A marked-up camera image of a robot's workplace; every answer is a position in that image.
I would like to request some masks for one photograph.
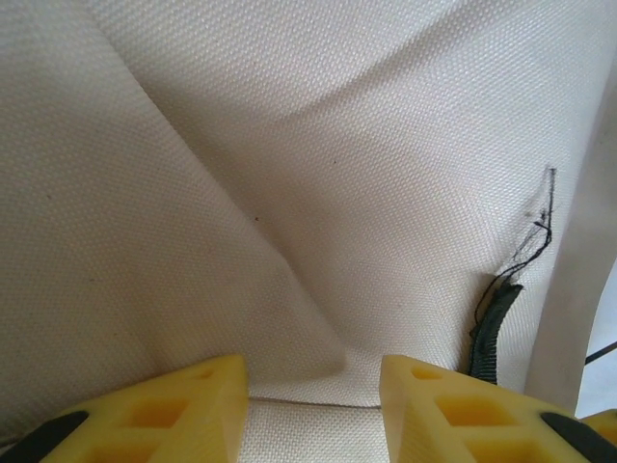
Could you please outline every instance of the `black thread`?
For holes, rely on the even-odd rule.
[[[527,236],[525,237],[525,240],[523,241],[521,246],[519,246],[519,248],[517,248],[517,251],[514,254],[514,256],[512,257],[512,260],[516,259],[519,256],[519,254],[522,252],[523,248],[538,233],[539,230],[544,230],[545,233],[546,233],[545,234],[544,242],[533,253],[533,255],[531,257],[529,257],[528,259],[526,259],[523,262],[519,262],[519,263],[517,263],[515,265],[512,265],[511,267],[505,269],[503,272],[501,272],[499,275],[497,275],[496,277],[494,277],[491,280],[491,282],[489,283],[487,288],[482,293],[482,297],[480,297],[480,301],[478,302],[477,306],[475,306],[475,311],[473,311],[473,319],[474,319],[476,324],[479,323],[478,313],[480,311],[480,308],[482,307],[482,303],[486,300],[486,297],[489,295],[491,290],[495,289],[497,283],[499,283],[499,286],[503,285],[504,283],[510,283],[512,278],[514,278],[514,276],[517,273],[521,272],[531,262],[533,262],[538,257],[540,257],[542,255],[542,253],[544,253],[544,251],[552,243],[552,213],[553,213],[553,209],[554,209],[554,192],[555,192],[555,175],[556,175],[556,172],[557,172],[556,169],[553,169],[553,168],[549,169],[549,206],[548,206],[547,209],[543,209],[541,211],[541,213],[540,213],[540,220],[537,220],[537,221],[533,222],[533,225],[535,225],[537,228],[533,229],[530,233],[527,234]]]
[[[552,214],[554,209],[556,170],[548,169],[547,172],[549,174],[548,206],[540,211],[540,218],[532,223],[534,227],[527,232],[523,242],[510,259],[515,263],[491,280],[473,311],[475,326],[469,332],[473,341],[469,353],[468,375],[493,384],[497,384],[497,335],[505,316],[523,290],[523,286],[513,285],[512,281],[519,272],[539,258],[552,243]],[[517,262],[517,260],[525,254],[530,243],[534,242],[534,238],[536,238],[540,232],[544,233],[544,240],[542,243],[531,256],[523,261]],[[489,294],[491,294],[491,299],[486,311],[480,319],[480,309],[483,307]]]

